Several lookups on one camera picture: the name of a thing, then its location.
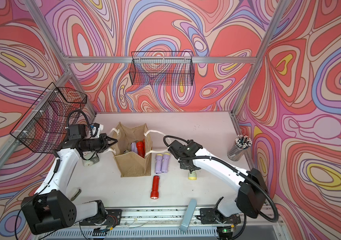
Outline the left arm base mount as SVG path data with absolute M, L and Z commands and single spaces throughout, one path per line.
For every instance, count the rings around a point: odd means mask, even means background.
M 80 225 L 115 227 L 121 222 L 122 212 L 122 209 L 106 209 L 105 213 L 97 214 L 96 216 L 82 220 Z

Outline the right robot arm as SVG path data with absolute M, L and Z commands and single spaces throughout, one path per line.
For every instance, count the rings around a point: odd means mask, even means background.
M 216 212 L 226 218 L 244 214 L 256 219 L 276 223 L 279 220 L 278 209 L 269 195 L 266 183 L 259 170 L 246 170 L 234 166 L 210 153 L 193 140 L 165 135 L 163 142 L 168 151 L 180 164 L 180 168 L 190 172 L 205 170 L 216 176 L 235 191 L 233 198 L 220 198 Z

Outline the burlap tote bag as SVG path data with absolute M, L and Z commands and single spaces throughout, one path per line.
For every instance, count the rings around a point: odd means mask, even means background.
M 118 140 L 109 151 L 113 153 L 121 177 L 150 176 L 152 173 L 152 154 L 162 154 L 165 152 L 164 150 L 156 151 L 153 149 L 151 133 L 157 133 L 162 136 L 165 134 L 157 130 L 150 130 L 146 124 L 129 128 L 122 123 L 119 123 L 110 133 L 112 138 Z M 145 158 L 131 151 L 131 144 L 139 141 L 145 142 Z

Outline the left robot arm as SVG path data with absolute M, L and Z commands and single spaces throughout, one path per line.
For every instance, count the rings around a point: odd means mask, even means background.
M 67 135 L 53 150 L 55 162 L 34 195 L 24 198 L 21 203 L 20 212 L 34 235 L 55 232 L 81 221 L 102 225 L 108 218 L 101 200 L 76 205 L 66 196 L 77 163 L 92 161 L 118 142 L 102 133 L 100 124 L 70 124 L 75 113 L 84 114 L 81 110 L 73 110 L 67 115 Z

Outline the red flashlight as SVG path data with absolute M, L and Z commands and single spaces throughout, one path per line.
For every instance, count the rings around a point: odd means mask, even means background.
M 145 155 L 146 155 L 145 142 L 144 141 L 136 142 L 136 148 L 137 148 L 137 154 L 140 157 L 145 158 Z
M 159 198 L 159 182 L 160 182 L 160 177 L 159 176 L 154 176 L 153 177 L 153 184 L 152 184 L 152 191 L 151 191 L 151 199 L 156 200 Z

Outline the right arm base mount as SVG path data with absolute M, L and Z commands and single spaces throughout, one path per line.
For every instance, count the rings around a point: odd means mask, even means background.
M 241 223 L 241 219 L 238 214 L 225 217 L 216 208 L 199 209 L 199 217 L 197 219 L 199 219 L 203 225 L 229 224 L 236 226 Z

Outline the green flashlight bottom row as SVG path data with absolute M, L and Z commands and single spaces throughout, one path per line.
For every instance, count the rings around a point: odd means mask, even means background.
M 188 173 L 188 180 L 195 181 L 197 180 L 197 175 L 195 171 L 189 172 Z

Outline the purple flashlight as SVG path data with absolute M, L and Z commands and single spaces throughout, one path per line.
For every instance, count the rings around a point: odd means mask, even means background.
M 134 153 L 138 153 L 138 149 L 137 149 L 137 143 L 136 142 L 133 142 L 131 144 L 131 151 L 134 152 Z
M 156 154 L 155 174 L 157 175 L 162 172 L 162 162 L 163 162 L 163 154 Z
M 162 173 L 168 172 L 170 158 L 171 158 L 170 153 L 163 154 L 163 162 L 162 162 L 162 168 L 161 168 Z

